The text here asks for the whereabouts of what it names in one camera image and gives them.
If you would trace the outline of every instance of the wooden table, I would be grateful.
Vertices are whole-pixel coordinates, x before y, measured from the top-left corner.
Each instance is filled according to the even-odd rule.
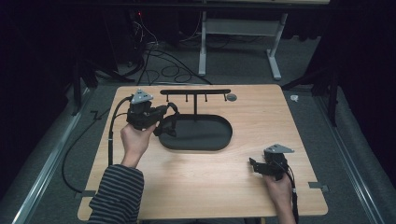
[[[150,86],[120,87],[115,105],[138,88],[152,94],[152,106],[166,105],[161,90],[230,89],[237,96],[234,102],[223,95],[198,96],[198,113],[220,115],[233,126],[230,144],[218,151],[171,150],[163,147],[152,135],[148,151],[137,168],[145,176],[145,190],[139,219],[203,218],[203,217],[272,217],[275,208],[261,175],[253,173],[249,158],[263,162],[262,151],[280,144],[295,150],[285,154],[294,172],[300,216],[320,216],[328,211],[320,189],[311,189],[308,182],[317,182],[304,145],[294,124],[282,90],[277,85],[227,86]],[[182,95],[169,96],[182,114],[193,113],[193,100]],[[127,111],[129,104],[120,107]],[[120,129],[126,124],[120,116],[114,125],[114,162],[123,155]],[[85,190],[97,190],[107,167],[107,138],[111,116],[98,148]],[[78,217],[87,220],[92,212],[91,198],[81,201]]]

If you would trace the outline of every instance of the striped sleeve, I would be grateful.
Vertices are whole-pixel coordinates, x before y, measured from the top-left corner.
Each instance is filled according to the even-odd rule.
[[[107,167],[90,202],[88,223],[136,223],[142,199],[142,172],[120,164]]]

